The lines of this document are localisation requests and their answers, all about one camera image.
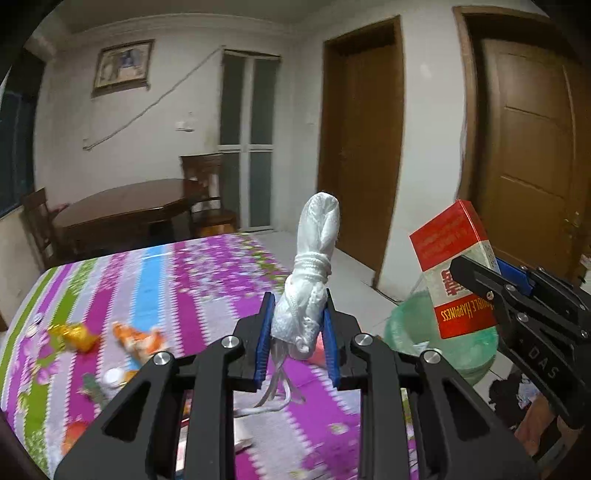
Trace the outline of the orange white paper bundle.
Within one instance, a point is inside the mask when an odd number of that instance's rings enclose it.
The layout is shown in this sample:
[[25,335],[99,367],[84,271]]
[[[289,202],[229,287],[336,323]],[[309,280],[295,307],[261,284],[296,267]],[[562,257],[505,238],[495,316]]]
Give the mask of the orange white paper bundle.
[[128,324],[113,322],[112,332],[123,349],[140,365],[168,349],[166,339],[158,327],[143,331]]

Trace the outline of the red white cigarette box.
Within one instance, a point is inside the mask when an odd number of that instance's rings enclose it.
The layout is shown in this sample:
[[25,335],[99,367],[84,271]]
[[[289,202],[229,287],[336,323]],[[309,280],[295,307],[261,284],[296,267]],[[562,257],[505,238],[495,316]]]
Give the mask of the red white cigarette box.
[[496,325],[486,294],[465,284],[479,264],[499,265],[482,221],[469,201],[458,200],[410,236],[444,339]]

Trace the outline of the white cloth bundle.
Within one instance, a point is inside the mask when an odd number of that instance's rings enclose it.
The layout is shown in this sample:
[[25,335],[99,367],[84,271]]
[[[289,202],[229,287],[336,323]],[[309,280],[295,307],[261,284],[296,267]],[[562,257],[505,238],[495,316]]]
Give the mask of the white cloth bundle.
[[291,400],[303,400],[287,375],[287,359],[308,360],[317,349],[327,305],[332,254],[339,234],[339,201],[329,193],[312,195],[301,210],[297,226],[297,254],[283,294],[270,320],[270,353],[274,372],[270,385],[255,406],[235,410],[236,418],[283,410]]

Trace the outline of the green scouring pad bundle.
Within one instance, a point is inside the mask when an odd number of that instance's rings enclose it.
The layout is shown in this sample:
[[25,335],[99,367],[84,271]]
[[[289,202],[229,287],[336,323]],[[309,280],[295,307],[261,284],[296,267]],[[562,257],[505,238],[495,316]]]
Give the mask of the green scouring pad bundle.
[[82,395],[89,398],[100,409],[104,409],[109,403],[108,396],[103,391],[96,378],[90,373],[85,373],[82,376],[82,387],[80,392]]

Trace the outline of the green lined trash bin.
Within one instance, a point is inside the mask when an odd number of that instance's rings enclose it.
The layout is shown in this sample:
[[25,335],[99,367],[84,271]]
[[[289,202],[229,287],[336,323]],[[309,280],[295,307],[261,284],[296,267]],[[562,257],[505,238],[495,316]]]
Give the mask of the green lined trash bin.
[[414,292],[394,308],[384,339],[394,351],[413,356],[437,350],[471,385],[477,384],[493,365],[498,346],[495,328],[442,339],[427,290]]

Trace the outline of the white plastic lid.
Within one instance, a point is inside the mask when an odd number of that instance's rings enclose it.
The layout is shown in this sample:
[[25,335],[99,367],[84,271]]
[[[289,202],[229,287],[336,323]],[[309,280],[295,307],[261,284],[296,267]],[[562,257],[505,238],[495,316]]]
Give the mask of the white plastic lid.
[[109,389],[117,389],[125,379],[125,370],[121,367],[113,367],[104,372],[102,375],[102,383]]

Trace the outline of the brown wooden door right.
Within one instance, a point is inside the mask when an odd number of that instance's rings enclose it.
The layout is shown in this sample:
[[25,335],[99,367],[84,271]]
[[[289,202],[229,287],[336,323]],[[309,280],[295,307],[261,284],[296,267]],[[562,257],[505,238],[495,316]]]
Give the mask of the brown wooden door right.
[[548,18],[456,6],[466,91],[459,196],[496,255],[581,285],[590,257],[590,73]]

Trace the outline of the brown wooden door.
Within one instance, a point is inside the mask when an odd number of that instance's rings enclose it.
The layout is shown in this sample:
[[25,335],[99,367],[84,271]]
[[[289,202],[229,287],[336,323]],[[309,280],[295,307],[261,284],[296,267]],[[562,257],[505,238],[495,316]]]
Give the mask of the brown wooden door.
[[590,257],[590,73],[548,18],[456,6],[466,91],[459,196],[496,255],[581,285]]
[[375,274],[394,213],[404,115],[400,16],[325,41],[317,187],[339,200],[339,250]]

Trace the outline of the gold foil wrapper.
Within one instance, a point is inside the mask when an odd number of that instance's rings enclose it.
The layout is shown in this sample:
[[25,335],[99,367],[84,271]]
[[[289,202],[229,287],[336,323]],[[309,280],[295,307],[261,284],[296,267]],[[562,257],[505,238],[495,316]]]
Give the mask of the gold foil wrapper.
[[48,332],[65,348],[80,353],[91,351],[100,338],[83,323],[52,325],[48,328]]

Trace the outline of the colourful striped tablecloth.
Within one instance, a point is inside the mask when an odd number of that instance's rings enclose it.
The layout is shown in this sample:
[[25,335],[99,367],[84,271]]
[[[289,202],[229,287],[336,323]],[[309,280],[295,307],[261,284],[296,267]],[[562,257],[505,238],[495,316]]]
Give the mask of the colourful striped tablecloth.
[[[113,395],[108,377],[138,367],[114,323],[158,331],[177,357],[198,353],[256,314],[263,294],[280,294],[294,254],[288,233],[228,234],[43,273],[1,338],[1,410],[41,471],[52,475],[99,413],[84,376]],[[335,390],[320,367],[286,368],[304,403],[240,420],[250,446],[236,456],[238,478],[355,478],[359,393]]]

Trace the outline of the red round object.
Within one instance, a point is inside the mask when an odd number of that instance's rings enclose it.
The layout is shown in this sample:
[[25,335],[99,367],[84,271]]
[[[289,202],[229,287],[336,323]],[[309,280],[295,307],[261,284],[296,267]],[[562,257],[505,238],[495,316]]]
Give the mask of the red round object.
[[66,455],[73,445],[77,442],[77,440],[81,437],[81,435],[87,429],[89,423],[76,420],[70,422],[65,429],[64,438],[61,445],[61,452],[63,455]]

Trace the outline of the dark wooden dining table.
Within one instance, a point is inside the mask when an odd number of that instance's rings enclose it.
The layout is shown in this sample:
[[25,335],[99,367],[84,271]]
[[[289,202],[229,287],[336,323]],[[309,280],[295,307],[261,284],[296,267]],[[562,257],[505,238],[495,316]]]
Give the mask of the dark wooden dining table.
[[140,182],[79,200],[53,224],[60,243],[80,256],[156,246],[190,236],[190,209],[203,197],[191,180]]

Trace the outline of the wooden chair by glass door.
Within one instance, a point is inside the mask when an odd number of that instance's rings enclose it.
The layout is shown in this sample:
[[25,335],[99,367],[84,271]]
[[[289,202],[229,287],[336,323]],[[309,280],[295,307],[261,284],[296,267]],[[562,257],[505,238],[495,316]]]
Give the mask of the wooden chair by glass door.
[[194,237],[214,236],[238,231],[238,215],[224,207],[222,199],[221,153],[182,155],[180,164],[185,180],[197,187],[197,203],[190,209]]

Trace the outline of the brown wooden door middle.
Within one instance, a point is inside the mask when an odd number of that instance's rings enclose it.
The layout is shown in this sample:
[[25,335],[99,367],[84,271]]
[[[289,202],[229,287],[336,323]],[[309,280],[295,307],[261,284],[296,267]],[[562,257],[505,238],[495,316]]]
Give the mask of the brown wooden door middle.
[[404,115],[400,16],[325,41],[317,187],[339,200],[339,250],[375,274],[394,213]]

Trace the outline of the wooden chair at left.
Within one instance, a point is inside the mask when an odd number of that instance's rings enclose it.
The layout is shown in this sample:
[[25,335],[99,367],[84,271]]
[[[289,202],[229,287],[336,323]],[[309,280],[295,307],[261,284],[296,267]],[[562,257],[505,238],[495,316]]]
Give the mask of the wooden chair at left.
[[59,264],[60,247],[52,223],[52,212],[47,205],[44,188],[22,197],[27,227],[46,269]]

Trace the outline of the white glass double door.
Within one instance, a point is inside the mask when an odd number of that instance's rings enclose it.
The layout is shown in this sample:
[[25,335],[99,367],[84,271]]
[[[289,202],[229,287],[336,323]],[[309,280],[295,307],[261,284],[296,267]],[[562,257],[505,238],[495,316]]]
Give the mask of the white glass double door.
[[280,58],[226,50],[222,55],[219,151],[222,199],[238,228],[271,227],[273,127]]

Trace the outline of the white wall switch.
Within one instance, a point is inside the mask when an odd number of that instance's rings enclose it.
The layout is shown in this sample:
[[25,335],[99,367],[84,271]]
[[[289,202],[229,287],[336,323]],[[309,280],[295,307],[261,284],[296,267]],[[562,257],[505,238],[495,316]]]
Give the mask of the white wall switch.
[[190,121],[177,121],[175,123],[175,130],[176,131],[183,131],[183,132],[192,132],[194,130],[194,127],[192,126],[192,124],[190,123]]

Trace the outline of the framed wall picture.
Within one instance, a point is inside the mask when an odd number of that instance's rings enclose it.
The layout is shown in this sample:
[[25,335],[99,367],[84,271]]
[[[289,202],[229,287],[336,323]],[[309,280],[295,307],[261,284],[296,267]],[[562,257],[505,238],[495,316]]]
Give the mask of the framed wall picture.
[[93,98],[120,91],[148,88],[154,39],[103,48],[97,57]]

